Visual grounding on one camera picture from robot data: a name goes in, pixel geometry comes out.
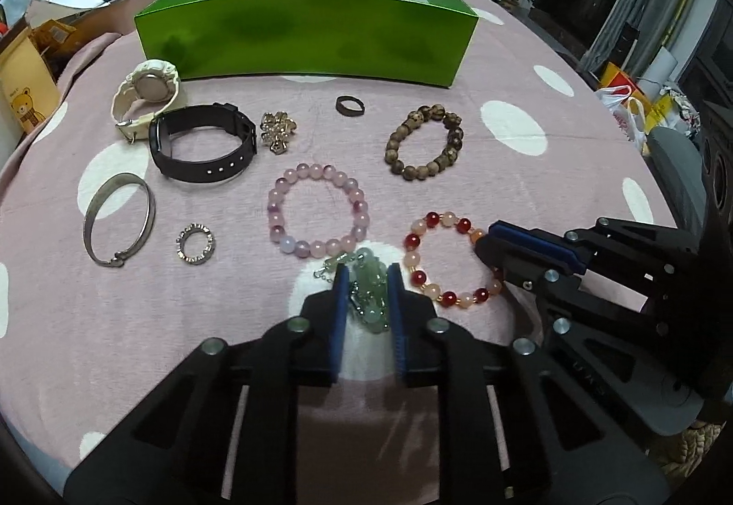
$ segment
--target cartoon bear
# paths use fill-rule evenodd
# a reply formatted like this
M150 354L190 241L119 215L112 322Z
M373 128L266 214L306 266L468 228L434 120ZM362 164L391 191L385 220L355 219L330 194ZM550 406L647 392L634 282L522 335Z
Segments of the cartoon bear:
M12 99L12 108L21 121L23 130L30 133L36 126L45 120L45 116L33 109L33 98L30 88L25 88Z

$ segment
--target black watch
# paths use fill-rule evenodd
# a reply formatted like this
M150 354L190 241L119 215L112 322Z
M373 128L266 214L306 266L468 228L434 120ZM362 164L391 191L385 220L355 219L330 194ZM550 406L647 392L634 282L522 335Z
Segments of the black watch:
M171 157L171 135L216 126L242 140L229 155L209 162L187 162ZM188 106L164 112L150 123L148 142L153 162L164 176L184 182L219 182L232 178L249 166L257 153L257 127L231 104Z

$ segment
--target green box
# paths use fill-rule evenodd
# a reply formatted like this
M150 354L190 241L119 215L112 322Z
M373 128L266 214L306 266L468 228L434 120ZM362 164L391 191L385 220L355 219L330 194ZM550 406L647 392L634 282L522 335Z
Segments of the green box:
M319 74L441 87L477 21L462 0L157 0L135 18L145 55L183 79Z

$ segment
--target silver bangle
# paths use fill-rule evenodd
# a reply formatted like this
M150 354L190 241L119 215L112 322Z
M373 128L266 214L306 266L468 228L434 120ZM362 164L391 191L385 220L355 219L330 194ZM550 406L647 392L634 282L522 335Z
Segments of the silver bangle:
M189 236L195 234L196 232L206 234L206 246L204 247L204 250L201 252L200 255L189 257L183 252L183 249L186 246L186 240L188 240ZM201 224L188 224L183 229L183 232L181 232L176 239L176 252L178 254L178 257L181 259L181 261L184 261L189 265L200 265L201 263L205 263L206 261L208 261L214 253L215 247L216 241L214 239L214 235L211 234L211 230L205 225Z
M137 240L133 242L127 250L115 252L115 256L109 261L102 261L94 254L92 249L92 228L94 227L94 221L97 219L99 210L104 205L105 201L109 199L110 195L121 187L127 186L127 184L137 184L142 187L145 194L148 196L148 212L145 214L145 223L143 224L140 234L138 234ZM150 231L153 229L153 222L155 221L155 197L153 191L148 187L142 178L135 174L124 172L122 174L116 174L111 179L107 180L100 189L96 192L92 198L92 202L87 207L87 214L84 216L84 248L87 249L89 256L97 265L102 267L122 267L131 256L133 256L138 250L142 248L145 241L150 236Z

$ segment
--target gold brooch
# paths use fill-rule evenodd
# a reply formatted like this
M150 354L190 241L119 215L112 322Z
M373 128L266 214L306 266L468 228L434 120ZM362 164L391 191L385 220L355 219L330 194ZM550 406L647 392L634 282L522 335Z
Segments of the gold brooch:
M278 156L287 151L288 140L298 125L288 118L287 112L276 112L275 115L265 112L259 128L263 130L263 143Z

